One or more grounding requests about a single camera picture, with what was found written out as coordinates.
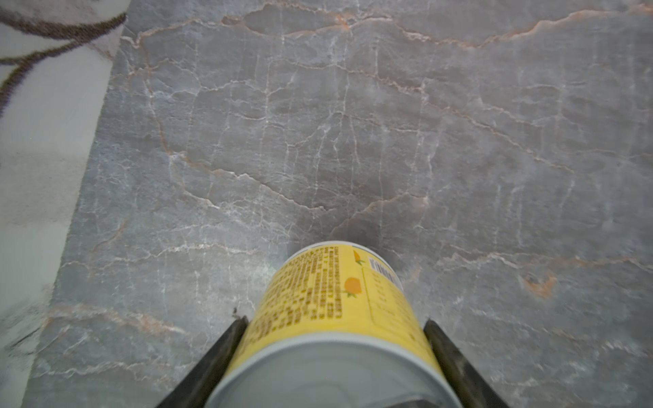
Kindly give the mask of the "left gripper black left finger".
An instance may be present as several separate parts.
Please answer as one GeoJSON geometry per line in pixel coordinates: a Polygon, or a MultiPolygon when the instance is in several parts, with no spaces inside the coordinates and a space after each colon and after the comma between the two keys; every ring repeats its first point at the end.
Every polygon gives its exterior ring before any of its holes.
{"type": "Polygon", "coordinates": [[[156,408],[204,407],[234,358],[248,323],[246,316],[236,318],[181,383],[156,408]]]}

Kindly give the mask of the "yellow label can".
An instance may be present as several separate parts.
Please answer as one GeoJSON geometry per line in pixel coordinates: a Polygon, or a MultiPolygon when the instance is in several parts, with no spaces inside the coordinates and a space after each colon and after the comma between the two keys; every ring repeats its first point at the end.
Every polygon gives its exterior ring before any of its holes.
{"type": "Polygon", "coordinates": [[[458,407],[390,265],[323,241],[272,277],[210,407],[458,407]]]}

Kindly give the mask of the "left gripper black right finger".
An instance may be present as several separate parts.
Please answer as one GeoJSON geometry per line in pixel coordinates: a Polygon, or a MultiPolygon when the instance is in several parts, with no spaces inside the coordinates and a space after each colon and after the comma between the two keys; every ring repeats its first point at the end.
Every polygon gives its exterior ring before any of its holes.
{"type": "Polygon", "coordinates": [[[428,320],[423,332],[463,407],[509,408],[435,321],[428,320]]]}

